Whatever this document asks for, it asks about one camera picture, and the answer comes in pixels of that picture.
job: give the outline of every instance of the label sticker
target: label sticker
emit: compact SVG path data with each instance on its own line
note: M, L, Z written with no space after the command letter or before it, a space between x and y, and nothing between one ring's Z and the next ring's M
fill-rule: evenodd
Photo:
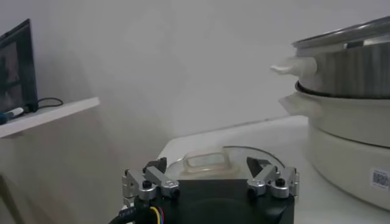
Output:
M371 168L371 186L388 191L390 181L389 177L390 174L388 172L377 168Z

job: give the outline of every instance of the colored wire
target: colored wire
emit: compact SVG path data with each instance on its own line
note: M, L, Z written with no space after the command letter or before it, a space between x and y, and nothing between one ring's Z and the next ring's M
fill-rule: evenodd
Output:
M42 108L46 108L46 107L59 107L59 106L62 106L63 105L63 101L58 99L58 98L55 98L55 97L46 97L46 98L42 98L40 100L37 101L37 103L40 103L42 101L45 101L45 100L55 100L57 101L58 103L57 104L51 104L51 105L44 105L44 106L40 106L38 107L38 110L39 109L42 109Z
M160 213L158 212L156 207L150 207L151 210L153 210L156 213L157 216L157 224L161 224L161 218L160 218Z
M165 219L165 215L164 215L164 211L162 210L162 208L160 207L157 207L158 210L160 211L160 215L161 215L161 224L164 224L164 219Z

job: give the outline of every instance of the black screw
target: black screw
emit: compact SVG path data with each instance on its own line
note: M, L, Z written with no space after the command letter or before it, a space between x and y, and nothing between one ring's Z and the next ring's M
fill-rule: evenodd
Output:
M178 199L180 197L180 190L176 189L171 193L171 197L173 200Z
M286 184L286 182L285 182L284 179L282 179L282 178L278 178L278 179L276 179L276 181L275 181L275 185L276 185L277 187L284 187L285 184Z
M256 191L252 188L249 188L247 191L247 195L249 200L255 200L256 199Z
M152 187L152 182L150 182L149 180L144 180L142 182L142 188L143 189L149 189Z

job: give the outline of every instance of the computer screen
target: computer screen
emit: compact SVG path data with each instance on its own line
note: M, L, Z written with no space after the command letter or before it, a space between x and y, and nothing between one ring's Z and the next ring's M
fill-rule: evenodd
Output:
M37 101L30 20L0 37L0 113Z

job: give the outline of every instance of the handle of container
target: handle of container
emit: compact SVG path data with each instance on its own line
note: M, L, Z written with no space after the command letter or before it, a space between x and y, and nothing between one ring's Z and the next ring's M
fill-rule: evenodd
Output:
M296 77L314 75L317 72L317 61L312 57L290 57L271 66L271 70L280 74Z
M323 109L319 103L299 93L283 97L279 99L279 103L292 116L321 117L323 115Z
M223 148L189 152L184 156L184 169L189 173L231 168L227 152Z

